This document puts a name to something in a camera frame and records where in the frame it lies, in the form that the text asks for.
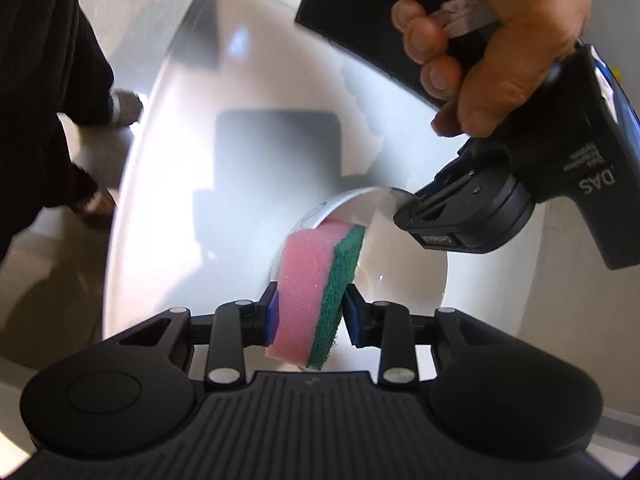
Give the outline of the person's left hand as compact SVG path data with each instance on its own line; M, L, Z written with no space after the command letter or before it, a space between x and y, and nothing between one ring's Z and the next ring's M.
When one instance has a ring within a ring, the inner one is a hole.
M424 90L444 106L432 127L439 136L486 138L523 105L551 66L573 51L592 0L487 0L500 23L470 70L447 53L446 32L419 3L399 0L392 22L406 55L421 67Z

